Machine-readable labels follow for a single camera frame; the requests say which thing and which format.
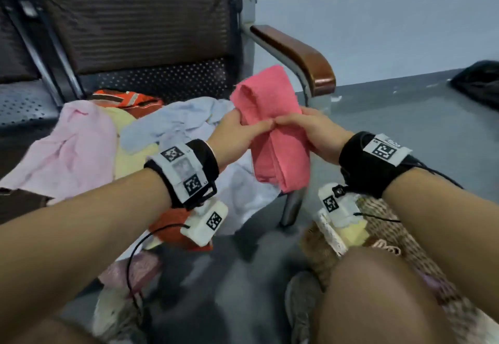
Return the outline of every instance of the white cloth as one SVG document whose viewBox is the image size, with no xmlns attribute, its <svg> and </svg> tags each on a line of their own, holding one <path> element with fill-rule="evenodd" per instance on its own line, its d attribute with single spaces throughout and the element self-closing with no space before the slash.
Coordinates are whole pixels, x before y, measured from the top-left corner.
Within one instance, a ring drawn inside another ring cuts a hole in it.
<svg viewBox="0 0 499 344">
<path fill-rule="evenodd" d="M 140 118 L 121 132 L 120 144 L 134 153 L 156 141 L 160 151 L 193 139 L 206 140 L 221 118 L 234 109 L 227 100 L 200 97 L 175 102 Z M 228 216 L 217 235 L 234 234 L 258 210 L 279 196 L 280 189 L 254 177 L 251 152 L 228 167 L 216 180 L 217 197 L 227 205 Z"/>
</svg>

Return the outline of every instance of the red towel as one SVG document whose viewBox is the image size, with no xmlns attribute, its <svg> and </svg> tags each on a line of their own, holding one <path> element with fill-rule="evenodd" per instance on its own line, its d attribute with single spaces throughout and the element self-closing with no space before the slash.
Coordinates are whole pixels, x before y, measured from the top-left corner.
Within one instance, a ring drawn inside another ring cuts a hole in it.
<svg viewBox="0 0 499 344">
<path fill-rule="evenodd" d="M 296 94 L 280 65 L 240 82 L 231 101 L 242 115 L 242 124 L 255 124 L 280 115 L 300 113 Z M 254 173 L 260 182 L 277 184 L 284 193 L 302 189 L 310 180 L 310 153 L 305 131 L 277 126 L 253 140 Z"/>
</svg>

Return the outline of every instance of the gray sneaker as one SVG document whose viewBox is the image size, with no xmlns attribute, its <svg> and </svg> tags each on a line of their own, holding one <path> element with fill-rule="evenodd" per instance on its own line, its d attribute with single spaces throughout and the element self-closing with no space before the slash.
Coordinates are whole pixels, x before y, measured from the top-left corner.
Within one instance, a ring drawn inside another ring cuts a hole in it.
<svg viewBox="0 0 499 344">
<path fill-rule="evenodd" d="M 309 316 L 321 297 L 319 281 L 311 272 L 300 272 L 288 283 L 284 295 L 284 307 L 292 328 L 291 344 L 308 343 Z"/>
</svg>

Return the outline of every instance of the gray floor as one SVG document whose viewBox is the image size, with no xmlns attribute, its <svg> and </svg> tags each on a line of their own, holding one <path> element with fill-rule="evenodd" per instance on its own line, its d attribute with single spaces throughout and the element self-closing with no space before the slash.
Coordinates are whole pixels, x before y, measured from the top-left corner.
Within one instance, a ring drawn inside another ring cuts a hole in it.
<svg viewBox="0 0 499 344">
<path fill-rule="evenodd" d="M 499 113 L 449 89 L 455 71 L 340 87 L 312 106 L 352 131 L 385 133 L 428 166 L 474 193 L 499 202 Z M 337 167 L 316 157 L 296 226 L 276 229 L 284 201 L 260 211 L 234 237 L 217 238 L 209 254 L 163 249 L 165 272 L 153 303 L 154 343 L 289 342 L 283 296 L 306 268 L 297 240 L 319 209 L 317 189 L 341 182 Z M 96 293 L 63 314 L 90 322 Z"/>
</svg>

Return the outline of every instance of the qr code tag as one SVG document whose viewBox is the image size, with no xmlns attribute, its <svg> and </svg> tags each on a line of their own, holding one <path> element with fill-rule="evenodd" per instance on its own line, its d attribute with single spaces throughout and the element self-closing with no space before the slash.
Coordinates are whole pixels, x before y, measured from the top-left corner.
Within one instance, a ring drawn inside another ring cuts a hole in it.
<svg viewBox="0 0 499 344">
<path fill-rule="evenodd" d="M 396 167 L 412 152 L 411 149 L 402 147 L 385 134 L 376 135 L 367 146 L 365 146 L 364 151 Z"/>
</svg>

